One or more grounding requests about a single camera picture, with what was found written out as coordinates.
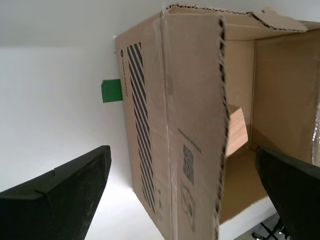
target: white surface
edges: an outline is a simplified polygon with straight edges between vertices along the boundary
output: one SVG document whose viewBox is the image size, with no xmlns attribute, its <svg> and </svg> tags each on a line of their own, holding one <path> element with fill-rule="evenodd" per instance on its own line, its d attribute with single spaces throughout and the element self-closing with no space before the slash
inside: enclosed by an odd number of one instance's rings
<svg viewBox="0 0 320 240">
<path fill-rule="evenodd" d="M 234 240 L 276 212 L 270 198 L 265 197 L 243 210 L 231 220 L 224 222 L 220 226 L 220 240 Z"/>
<path fill-rule="evenodd" d="M 320 21 L 318 0 L 184 2 L 244 11 L 268 5 L 283 15 Z M 0 191 L 110 145 L 111 171 L 87 240 L 162 239 L 132 192 L 123 103 L 102 103 L 101 97 L 102 80 L 119 78 L 112 36 L 162 5 L 159 0 L 0 1 Z M 239 224 L 257 211 L 252 207 L 226 223 L 221 235 L 240 233 Z"/>
</svg>

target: white floor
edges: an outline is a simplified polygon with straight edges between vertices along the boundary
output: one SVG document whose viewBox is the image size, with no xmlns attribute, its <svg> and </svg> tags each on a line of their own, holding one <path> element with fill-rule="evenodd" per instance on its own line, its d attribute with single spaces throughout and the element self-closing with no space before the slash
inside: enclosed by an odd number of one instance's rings
<svg viewBox="0 0 320 240">
<path fill-rule="evenodd" d="M 263 221 L 263 223 L 270 230 L 272 230 L 274 228 L 274 226 L 277 224 L 278 220 L 279 220 L 279 215 L 275 214 L 275 215 L 269 217 L 268 219 L 266 219 L 265 221 Z M 259 225 L 256 225 L 255 227 L 253 227 L 252 229 L 250 229 L 249 231 L 245 232 L 241 236 L 237 237 L 235 240 L 256 240 L 252 237 L 252 235 L 251 235 L 252 233 L 259 234 L 263 237 L 268 236 L 268 232 L 259 224 Z M 278 238 L 278 240 L 285 240 L 285 236 L 283 234 L 279 234 L 278 232 L 276 232 L 275 236 Z"/>
</svg>

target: torn cardboard edge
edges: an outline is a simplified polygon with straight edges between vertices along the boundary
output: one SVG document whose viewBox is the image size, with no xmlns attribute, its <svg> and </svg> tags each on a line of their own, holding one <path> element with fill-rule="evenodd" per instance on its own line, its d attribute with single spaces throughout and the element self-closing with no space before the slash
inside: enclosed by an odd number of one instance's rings
<svg viewBox="0 0 320 240">
<path fill-rule="evenodd" d="M 257 21 L 263 24 L 265 27 L 275 30 L 275 31 L 284 31 L 284 32 L 294 32 L 294 33 L 303 33 L 308 30 L 306 26 L 303 25 L 302 22 L 298 20 L 288 17 L 278 15 L 277 12 L 270 8 L 265 7 L 262 12 L 243 12 L 243 11 L 234 11 L 226 8 L 216 8 L 216 7 L 206 7 L 196 4 L 172 4 L 168 6 L 166 9 L 170 11 L 170 9 L 178 7 L 183 9 L 197 9 L 197 10 L 207 10 L 218 13 L 229 13 L 229 14 L 238 14 L 243 16 L 253 16 Z"/>
</svg>

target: box flap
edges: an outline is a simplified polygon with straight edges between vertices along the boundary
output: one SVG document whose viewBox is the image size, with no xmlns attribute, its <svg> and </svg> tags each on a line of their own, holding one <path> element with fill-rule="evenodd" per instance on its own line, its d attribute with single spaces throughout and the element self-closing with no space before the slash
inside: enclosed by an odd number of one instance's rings
<svg viewBox="0 0 320 240">
<path fill-rule="evenodd" d="M 252 16 L 267 28 L 286 32 L 306 32 L 308 28 L 298 20 L 281 16 L 271 7 L 265 7 L 262 13 L 251 12 Z"/>
<path fill-rule="evenodd" d="M 305 25 L 309 31 L 320 29 L 320 22 L 316 21 L 299 21 L 303 25 Z"/>
<path fill-rule="evenodd" d="M 303 23 L 290 17 L 272 16 L 270 17 L 274 19 L 272 22 L 272 19 L 268 20 L 269 14 L 267 13 L 234 11 L 191 4 L 172 4 L 162 14 L 166 12 L 168 14 L 223 15 L 226 23 L 226 40 L 248 41 L 308 30 Z"/>
</svg>

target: corrugated cardboard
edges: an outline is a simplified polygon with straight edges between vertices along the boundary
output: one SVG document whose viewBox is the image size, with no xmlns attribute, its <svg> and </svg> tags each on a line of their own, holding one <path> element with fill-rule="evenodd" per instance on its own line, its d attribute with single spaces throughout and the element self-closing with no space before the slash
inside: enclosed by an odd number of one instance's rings
<svg viewBox="0 0 320 240">
<path fill-rule="evenodd" d="M 116 38 L 134 191 L 166 240 L 218 239 L 221 205 L 267 195 L 256 145 L 310 159 L 319 25 L 268 14 L 175 4 Z M 225 163 L 226 96 L 252 137 Z"/>
</svg>

